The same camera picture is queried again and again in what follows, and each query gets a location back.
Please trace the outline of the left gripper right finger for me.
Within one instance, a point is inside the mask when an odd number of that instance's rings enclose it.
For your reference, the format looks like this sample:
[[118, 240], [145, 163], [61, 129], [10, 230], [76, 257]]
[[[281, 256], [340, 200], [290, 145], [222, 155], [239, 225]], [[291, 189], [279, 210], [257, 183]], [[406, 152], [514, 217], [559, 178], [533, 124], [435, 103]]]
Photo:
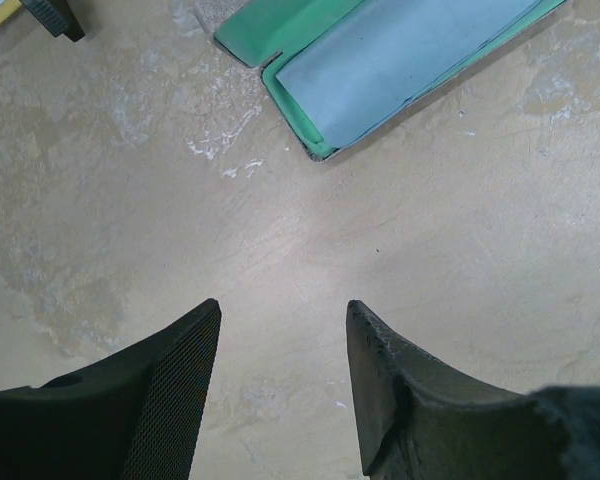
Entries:
[[600, 479], [600, 386], [518, 394], [462, 373], [359, 300], [347, 355], [370, 479]]

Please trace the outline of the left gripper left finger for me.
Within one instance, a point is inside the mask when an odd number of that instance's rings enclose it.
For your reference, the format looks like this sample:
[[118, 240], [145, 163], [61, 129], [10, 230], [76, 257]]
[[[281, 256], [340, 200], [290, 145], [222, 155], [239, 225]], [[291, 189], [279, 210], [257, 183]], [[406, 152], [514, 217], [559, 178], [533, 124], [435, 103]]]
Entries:
[[40, 387], [0, 391], [0, 479], [186, 479], [221, 326], [215, 299]]

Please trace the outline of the green lined glasses case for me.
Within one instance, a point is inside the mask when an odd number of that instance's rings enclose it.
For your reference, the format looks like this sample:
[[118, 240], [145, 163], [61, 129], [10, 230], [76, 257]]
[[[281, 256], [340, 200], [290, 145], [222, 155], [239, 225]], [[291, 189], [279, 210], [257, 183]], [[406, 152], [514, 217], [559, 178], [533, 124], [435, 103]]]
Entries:
[[418, 102], [516, 36], [551, 14], [554, 1], [534, 1], [535, 7], [479, 51], [441, 76], [425, 92], [348, 147], [329, 146], [284, 89], [277, 73], [364, 1], [215, 1], [207, 18], [214, 43], [246, 67], [259, 71], [261, 81], [282, 117], [314, 161], [325, 161], [363, 140], [394, 116]]

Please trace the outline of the light blue cleaning cloth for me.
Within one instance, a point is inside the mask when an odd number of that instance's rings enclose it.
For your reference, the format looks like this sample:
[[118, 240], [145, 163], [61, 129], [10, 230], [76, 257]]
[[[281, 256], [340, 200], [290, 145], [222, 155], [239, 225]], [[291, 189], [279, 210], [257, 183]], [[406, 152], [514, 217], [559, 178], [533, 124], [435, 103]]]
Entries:
[[535, 5], [364, 1], [276, 77], [329, 146], [348, 147]]

